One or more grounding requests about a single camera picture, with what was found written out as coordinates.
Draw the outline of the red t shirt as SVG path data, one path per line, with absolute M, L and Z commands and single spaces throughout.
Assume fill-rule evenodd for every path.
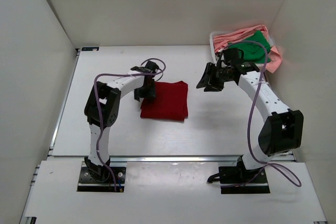
M 143 100 L 140 107 L 141 118 L 179 122 L 184 122 L 188 118 L 187 83 L 156 82 L 155 91 L 154 99 Z

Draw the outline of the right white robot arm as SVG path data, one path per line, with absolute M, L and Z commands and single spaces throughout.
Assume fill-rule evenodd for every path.
M 248 135 L 248 153 L 238 158 L 236 166 L 221 168 L 217 174 L 210 176 L 207 183 L 244 186 L 255 180 L 267 166 L 283 173 L 286 168 L 271 162 L 272 158 L 300 147 L 304 119 L 302 112 L 284 104 L 263 80 L 263 76 L 254 62 L 245 60 L 244 52 L 238 48 L 225 49 L 218 53 L 216 63 L 207 63 L 196 87 L 205 92 L 220 92 L 225 82 L 235 82 L 251 98 L 250 112 L 257 109 L 264 122 L 257 144 L 253 146 Z

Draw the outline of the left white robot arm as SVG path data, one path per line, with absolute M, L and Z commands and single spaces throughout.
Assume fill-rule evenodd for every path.
M 155 77 L 163 76 L 166 64 L 150 58 L 132 67 L 128 73 L 101 73 L 93 81 L 92 90 L 85 105 L 84 114 L 90 129 L 90 153 L 85 164 L 90 175 L 99 183 L 112 182 L 117 178 L 110 166 L 109 133 L 115 124 L 121 99 L 134 93 L 134 99 L 154 99 Z

